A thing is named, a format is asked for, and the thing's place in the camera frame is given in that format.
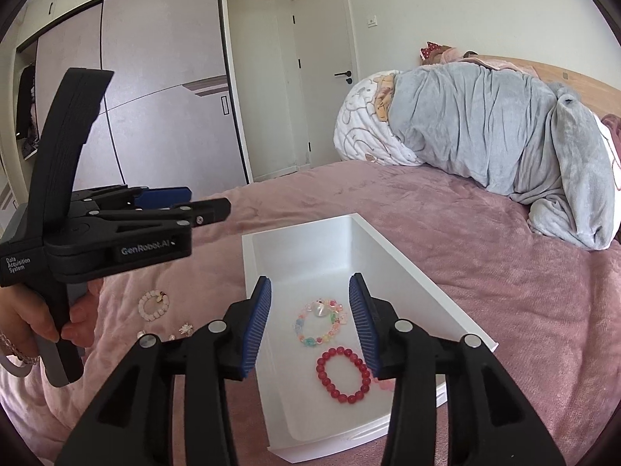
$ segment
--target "pastel bead bracelet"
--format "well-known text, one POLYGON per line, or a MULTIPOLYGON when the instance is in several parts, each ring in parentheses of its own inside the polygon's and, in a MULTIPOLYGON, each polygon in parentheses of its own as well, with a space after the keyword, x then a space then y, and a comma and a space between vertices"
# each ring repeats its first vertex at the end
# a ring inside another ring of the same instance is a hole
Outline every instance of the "pastel bead bracelet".
POLYGON ((343 305, 337 303, 334 299, 318 299, 303 308, 297 316, 293 329, 302 345, 316 347, 317 345, 330 343, 331 339, 340 331, 341 326, 346 323, 347 314, 343 311, 343 305), (330 319, 332 326, 324 335, 315 338, 304 336, 304 322, 311 312, 317 317, 328 317, 330 319))
POLYGON ((316 370, 317 377, 321 381, 322 385, 330 393, 330 396, 332 396, 339 403, 358 403, 358 401, 362 401, 364 399, 364 395, 371 389, 371 372, 364 361, 358 357, 358 354, 352 352, 351 348, 337 347, 328 349, 321 354, 319 359, 317 359, 316 370), (349 396, 343 394, 336 388, 331 379, 328 378, 328 374, 325 371, 325 363, 336 355, 344 355, 345 357, 348 357, 352 364, 358 369, 358 371, 360 371, 360 375, 362 376, 362 385, 360 386, 360 390, 356 391, 355 394, 349 396))

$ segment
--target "gray blanket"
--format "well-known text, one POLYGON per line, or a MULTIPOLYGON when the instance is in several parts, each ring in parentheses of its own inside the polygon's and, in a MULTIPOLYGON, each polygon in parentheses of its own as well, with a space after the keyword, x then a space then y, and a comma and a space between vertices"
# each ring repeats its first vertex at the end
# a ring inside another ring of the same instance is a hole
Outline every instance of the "gray blanket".
POLYGON ((614 177, 591 111, 560 84, 469 63, 399 74, 392 132, 424 162, 531 205, 529 225, 609 246, 614 177))

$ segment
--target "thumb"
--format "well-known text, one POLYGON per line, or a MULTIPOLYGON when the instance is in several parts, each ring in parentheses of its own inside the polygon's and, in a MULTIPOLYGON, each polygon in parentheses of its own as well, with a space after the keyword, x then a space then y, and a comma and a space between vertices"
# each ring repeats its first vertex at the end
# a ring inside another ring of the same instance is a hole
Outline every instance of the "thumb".
POLYGON ((36 292, 20 287, 13 300, 13 310, 39 336, 54 343, 60 339, 50 309, 36 292))

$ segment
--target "human hand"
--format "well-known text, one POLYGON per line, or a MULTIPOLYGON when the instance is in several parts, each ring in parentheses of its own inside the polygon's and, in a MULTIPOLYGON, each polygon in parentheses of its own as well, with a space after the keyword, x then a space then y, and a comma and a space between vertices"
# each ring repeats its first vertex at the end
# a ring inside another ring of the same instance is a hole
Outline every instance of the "human hand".
MULTIPOLYGON (((61 331, 65 340, 78 347, 91 347, 94 342, 99 293, 103 279, 88 283, 88 292, 80 297, 69 310, 70 322, 61 331)), ((0 288, 0 332, 2 332, 20 353, 28 357, 38 356, 38 348, 32 332, 58 342, 59 335, 45 302, 36 292, 24 285, 0 288)), ((0 344, 2 353, 10 355, 0 344)))

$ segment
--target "pink plush bedspread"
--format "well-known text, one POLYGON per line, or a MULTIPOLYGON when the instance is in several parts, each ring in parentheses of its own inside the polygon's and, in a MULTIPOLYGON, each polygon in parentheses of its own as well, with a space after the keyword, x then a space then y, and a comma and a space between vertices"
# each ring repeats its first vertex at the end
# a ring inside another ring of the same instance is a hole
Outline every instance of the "pink plush bedspread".
MULTIPOLYGON (((575 464, 621 399, 621 247, 586 252, 534 235, 526 209, 474 183, 421 167, 364 162, 325 166, 226 193, 224 223, 194 230, 191 258, 107 278, 85 376, 52 388, 40 368, 0 375, 0 399, 40 457, 54 459, 91 398, 140 330, 167 339, 245 298, 241 234, 358 212, 452 297, 492 338, 515 378, 575 464), (138 300, 158 289, 170 310, 145 323, 138 300)), ((270 454, 256 379, 227 386, 241 465, 284 465, 270 454)), ((180 403, 181 391, 178 392, 180 403)), ((175 414, 176 464, 184 464, 175 414)), ((446 409, 439 461, 446 460, 446 409)), ((384 440, 313 464, 379 464, 384 440)))

